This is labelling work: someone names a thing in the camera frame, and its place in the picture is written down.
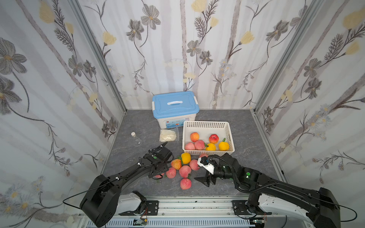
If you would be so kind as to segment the orange red peach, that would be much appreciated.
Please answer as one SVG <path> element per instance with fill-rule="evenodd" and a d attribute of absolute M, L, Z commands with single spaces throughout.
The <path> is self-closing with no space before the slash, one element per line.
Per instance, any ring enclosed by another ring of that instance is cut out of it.
<path fill-rule="evenodd" d="M 213 144 L 217 144 L 219 142 L 219 136 L 217 134 L 212 134 L 209 137 L 209 142 Z"/>

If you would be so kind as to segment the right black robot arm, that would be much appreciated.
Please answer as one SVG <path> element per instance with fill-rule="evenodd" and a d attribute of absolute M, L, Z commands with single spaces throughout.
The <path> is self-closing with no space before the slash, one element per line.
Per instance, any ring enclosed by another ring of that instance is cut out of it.
<path fill-rule="evenodd" d="M 341 226 L 340 206 L 326 188 L 305 189 L 273 179 L 258 170 L 241 166 L 228 153 L 200 157 L 197 164 L 206 170 L 206 175 L 197 177 L 197 181 L 210 186 L 217 179 L 232 180 L 237 191 L 249 195 L 247 206 L 251 213 L 283 212 L 312 223 L 316 228 Z"/>

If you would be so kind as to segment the orange pink peach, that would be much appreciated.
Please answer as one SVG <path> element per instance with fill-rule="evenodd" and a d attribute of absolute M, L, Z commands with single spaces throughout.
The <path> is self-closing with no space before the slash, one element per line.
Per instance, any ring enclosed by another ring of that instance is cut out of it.
<path fill-rule="evenodd" d="M 190 139 L 192 142 L 196 142 L 200 139 L 200 135 L 197 132 L 193 132 L 190 134 Z"/>

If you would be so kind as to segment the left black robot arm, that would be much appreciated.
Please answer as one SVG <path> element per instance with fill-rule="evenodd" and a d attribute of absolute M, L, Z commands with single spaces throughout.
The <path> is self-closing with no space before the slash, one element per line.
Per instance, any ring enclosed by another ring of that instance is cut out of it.
<path fill-rule="evenodd" d="M 168 163 L 174 156 L 166 145 L 167 142 L 150 149 L 137 163 L 117 174 L 94 179 L 79 207 L 98 228 L 117 213 L 118 199 L 127 186 L 144 176 L 161 179 L 169 170 Z"/>

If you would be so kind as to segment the pink peach top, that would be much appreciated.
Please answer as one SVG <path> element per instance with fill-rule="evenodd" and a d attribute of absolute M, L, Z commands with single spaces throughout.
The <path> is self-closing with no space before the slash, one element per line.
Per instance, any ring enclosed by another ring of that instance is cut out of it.
<path fill-rule="evenodd" d="M 186 145 L 185 145 L 185 147 L 184 147 L 184 149 L 185 150 L 195 150 L 195 145 L 194 145 L 194 143 L 192 143 L 192 142 L 189 142 L 189 143 L 187 143 Z"/>

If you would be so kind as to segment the pink peach second row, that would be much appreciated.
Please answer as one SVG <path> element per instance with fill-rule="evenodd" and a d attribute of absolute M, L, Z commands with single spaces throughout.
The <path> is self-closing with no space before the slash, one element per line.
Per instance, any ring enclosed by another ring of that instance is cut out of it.
<path fill-rule="evenodd" d="M 203 140 L 197 140 L 194 143 L 194 146 L 195 146 L 195 150 L 199 150 L 199 151 L 205 150 L 205 148 L 206 148 L 206 144 Z"/>

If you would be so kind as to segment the white perforated plastic basket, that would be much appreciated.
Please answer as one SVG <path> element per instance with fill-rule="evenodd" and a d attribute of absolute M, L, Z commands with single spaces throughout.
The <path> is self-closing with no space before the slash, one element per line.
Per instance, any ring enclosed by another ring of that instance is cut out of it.
<path fill-rule="evenodd" d="M 198 133 L 199 140 L 202 140 L 206 145 L 209 142 L 209 137 L 211 135 L 217 135 L 219 141 L 215 144 L 216 150 L 188 150 L 186 145 L 188 143 L 193 143 L 191 140 L 191 134 Z M 219 143 L 225 139 L 225 142 L 229 145 L 226 151 L 219 149 Z M 201 154 L 216 154 L 223 155 L 225 153 L 232 154 L 235 152 L 231 126 L 228 122 L 218 122 L 218 121 L 185 121 L 183 124 L 182 132 L 182 149 L 185 153 L 190 153 L 191 155 L 201 155 Z"/>

